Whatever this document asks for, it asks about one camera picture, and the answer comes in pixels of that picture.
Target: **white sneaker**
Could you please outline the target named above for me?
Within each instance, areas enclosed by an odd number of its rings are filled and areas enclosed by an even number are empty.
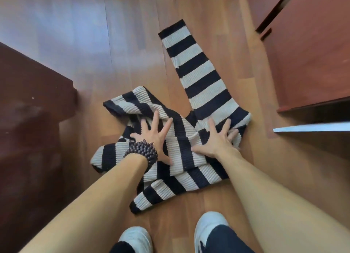
[[[127,242],[135,253],[153,253],[152,239],[146,229],[133,226],[121,234],[119,241]]]
[[[201,216],[195,229],[195,252],[202,253],[201,242],[206,246],[209,234],[221,224],[229,226],[225,217],[219,212],[206,212]]]

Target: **beaded bracelet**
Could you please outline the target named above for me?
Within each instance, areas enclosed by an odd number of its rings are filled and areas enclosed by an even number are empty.
[[[129,141],[129,149],[125,152],[124,157],[133,153],[146,157],[149,166],[153,165],[158,159],[158,153],[153,143],[149,144],[145,139],[142,142]]]

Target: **left hand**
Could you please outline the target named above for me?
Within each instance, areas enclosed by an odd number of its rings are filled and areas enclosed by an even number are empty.
[[[159,111],[156,110],[153,114],[153,121],[151,130],[148,130],[147,122],[145,119],[141,120],[141,134],[138,133],[132,133],[130,134],[131,138],[134,138],[137,142],[142,141],[145,139],[148,143],[153,143],[155,149],[158,153],[158,160],[162,161],[163,163],[172,166],[173,162],[171,161],[170,157],[166,156],[163,152],[163,144],[165,137],[168,134],[168,131],[173,123],[173,118],[169,118],[168,121],[165,123],[163,129],[158,132],[158,123],[159,123]]]

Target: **black and white striped sweater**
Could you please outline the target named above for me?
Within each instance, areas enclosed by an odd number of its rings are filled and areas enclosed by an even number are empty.
[[[156,162],[143,176],[137,197],[130,204],[137,213],[175,195],[203,188],[228,176],[221,164],[213,158],[198,155],[191,146],[205,144],[209,138],[208,118],[214,119],[216,129],[221,130],[227,118],[231,119],[230,132],[237,128],[238,136],[232,142],[238,146],[243,132],[250,121],[250,113],[239,107],[228,92],[202,49],[195,42],[183,20],[159,33],[185,88],[193,111],[183,118],[177,112],[166,108],[145,87],[103,103],[116,117],[128,116],[129,123],[115,144],[101,146],[91,159],[98,172],[109,171],[123,158],[129,148],[130,134],[141,133],[141,118],[146,118],[149,128],[153,112],[159,111],[159,130],[173,118],[164,142],[163,150],[174,165],[169,167]]]

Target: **forearm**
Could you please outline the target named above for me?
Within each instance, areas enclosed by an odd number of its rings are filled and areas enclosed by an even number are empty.
[[[147,159],[129,154],[59,213],[21,251],[108,252],[147,168]]]
[[[350,248],[349,230],[329,215],[232,152],[219,156],[266,253]]]

